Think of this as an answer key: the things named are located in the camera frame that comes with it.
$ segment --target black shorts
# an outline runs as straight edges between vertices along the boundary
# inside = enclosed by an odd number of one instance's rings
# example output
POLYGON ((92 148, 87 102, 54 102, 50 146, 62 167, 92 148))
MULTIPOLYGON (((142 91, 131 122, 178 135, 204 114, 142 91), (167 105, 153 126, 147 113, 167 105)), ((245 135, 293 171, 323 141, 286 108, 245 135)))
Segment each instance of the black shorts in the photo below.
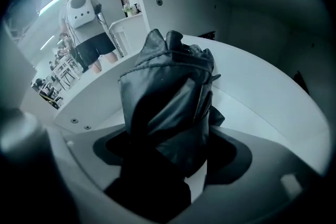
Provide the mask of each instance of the black shorts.
POLYGON ((106 33, 101 33, 77 45, 81 58, 86 66, 93 64, 100 55, 115 50, 115 46, 106 33))

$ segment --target screw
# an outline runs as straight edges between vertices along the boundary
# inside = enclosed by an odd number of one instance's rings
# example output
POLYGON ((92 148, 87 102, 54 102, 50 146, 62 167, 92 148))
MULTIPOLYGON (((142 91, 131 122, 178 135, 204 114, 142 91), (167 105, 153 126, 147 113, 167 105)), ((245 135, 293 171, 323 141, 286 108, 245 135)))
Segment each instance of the screw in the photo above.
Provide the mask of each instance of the screw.
POLYGON ((162 4, 163 4, 162 0, 156 0, 156 3, 157 3, 159 6, 162 6, 162 4))

